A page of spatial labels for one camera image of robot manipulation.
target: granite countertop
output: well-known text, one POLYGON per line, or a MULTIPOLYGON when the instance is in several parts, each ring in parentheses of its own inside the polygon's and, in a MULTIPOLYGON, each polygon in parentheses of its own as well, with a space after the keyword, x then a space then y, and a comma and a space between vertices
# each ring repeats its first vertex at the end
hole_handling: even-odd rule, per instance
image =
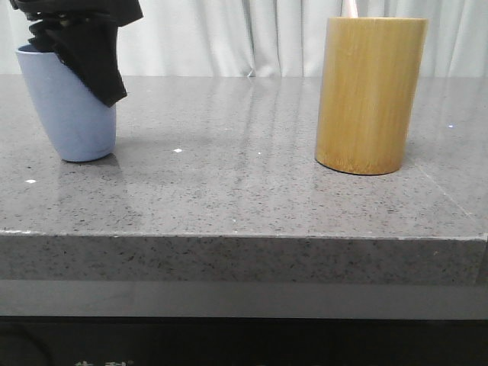
POLYGON ((488 284, 488 79, 421 79, 371 177, 314 161, 319 79, 125 79, 114 153, 73 164, 0 75, 0 279, 488 284))

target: dark base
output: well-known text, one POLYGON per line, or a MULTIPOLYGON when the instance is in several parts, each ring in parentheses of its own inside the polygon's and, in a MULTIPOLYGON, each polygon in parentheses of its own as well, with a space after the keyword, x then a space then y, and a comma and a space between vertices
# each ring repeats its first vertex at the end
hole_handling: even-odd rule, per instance
POLYGON ((398 172, 398 170, 399 170, 399 169, 397 169, 397 170, 393 170, 392 172, 378 173, 378 174, 359 174, 359 173, 344 172, 343 170, 331 168, 330 166, 327 166, 327 165, 323 164, 322 162, 320 162, 317 158, 315 158, 315 161, 318 162, 321 166, 325 166, 327 169, 333 170, 334 172, 339 172, 339 173, 344 173, 344 174, 349 174, 349 175, 357 175, 360 177, 374 177, 377 175, 386 175, 386 174, 398 172))
POLYGON ((488 364, 488 321, 0 318, 2 366, 488 364))

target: bamboo cylinder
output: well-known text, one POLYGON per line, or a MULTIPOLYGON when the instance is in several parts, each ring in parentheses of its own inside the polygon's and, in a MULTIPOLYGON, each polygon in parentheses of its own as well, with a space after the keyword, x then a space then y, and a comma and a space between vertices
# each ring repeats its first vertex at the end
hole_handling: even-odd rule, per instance
POLYGON ((359 175, 400 168, 427 23, 410 18, 329 19, 318 162, 359 175))

